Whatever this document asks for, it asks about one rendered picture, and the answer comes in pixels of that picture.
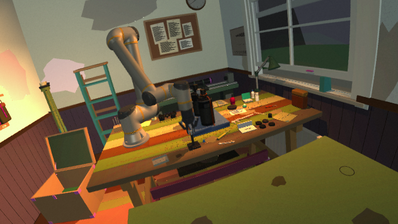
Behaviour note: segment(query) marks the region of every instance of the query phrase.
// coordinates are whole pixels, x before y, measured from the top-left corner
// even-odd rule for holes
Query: yellow marker
[[[224,135],[226,135],[228,132],[225,132],[224,134],[222,134],[222,135],[220,135],[218,138],[217,138],[217,140],[220,140],[222,137],[224,137]]]

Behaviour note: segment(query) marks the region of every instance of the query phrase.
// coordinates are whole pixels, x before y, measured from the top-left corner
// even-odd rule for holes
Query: fire extinguisher
[[[0,100],[0,124],[5,124],[11,120],[11,116],[9,115],[6,104],[1,102]]]

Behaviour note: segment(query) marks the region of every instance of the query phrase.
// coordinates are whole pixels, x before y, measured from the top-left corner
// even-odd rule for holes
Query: wall clock
[[[193,10],[201,10],[205,7],[206,0],[186,0],[186,4]]]

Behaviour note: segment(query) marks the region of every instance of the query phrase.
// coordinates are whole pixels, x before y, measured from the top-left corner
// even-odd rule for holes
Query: open box
[[[96,160],[87,128],[45,138],[54,173],[31,197],[49,223],[94,218],[105,189],[89,193]]]

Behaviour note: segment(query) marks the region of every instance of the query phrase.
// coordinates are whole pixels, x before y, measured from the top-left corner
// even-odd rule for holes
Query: black disc
[[[236,109],[236,105],[229,105],[227,108],[228,108],[229,110]]]

